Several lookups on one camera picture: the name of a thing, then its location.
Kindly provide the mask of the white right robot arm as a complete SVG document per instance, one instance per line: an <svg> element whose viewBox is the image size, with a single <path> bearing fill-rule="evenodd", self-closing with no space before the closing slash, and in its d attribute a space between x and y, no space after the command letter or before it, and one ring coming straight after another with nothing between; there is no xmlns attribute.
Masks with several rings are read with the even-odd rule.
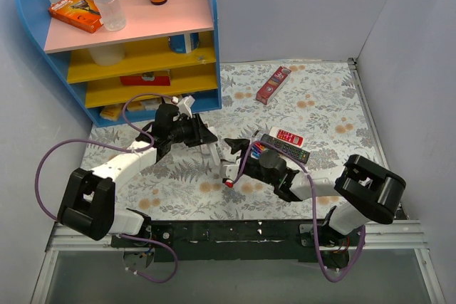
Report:
<svg viewBox="0 0 456 304"><path fill-rule="evenodd" d="M249 140L227 138L225 142L237 157L221 163L220 174L228 187L246 175L272 186L275 195L286 202L328 196L345 199L310 232L324 246L342 243L369 221L391 224L406 188L402 177L359 154L352 154L341 167L306 172L287 147L261 142L264 149L253 156L254 143Z"/></svg>

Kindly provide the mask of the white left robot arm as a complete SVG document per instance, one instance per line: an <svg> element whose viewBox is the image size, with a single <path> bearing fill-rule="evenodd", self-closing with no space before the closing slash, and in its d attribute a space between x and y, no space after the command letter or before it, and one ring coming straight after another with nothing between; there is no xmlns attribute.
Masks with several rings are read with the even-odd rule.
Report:
<svg viewBox="0 0 456 304"><path fill-rule="evenodd" d="M116 203L116 192L143 169L157 164L174 144L205 145L219 161L213 127L185 106L162 104L155 119L141 129L125 152L90 170L78 168L68 180L58 210L58 223L93 240L108 234L127 234L134 246L146 246L152 237L150 217Z"/></svg>

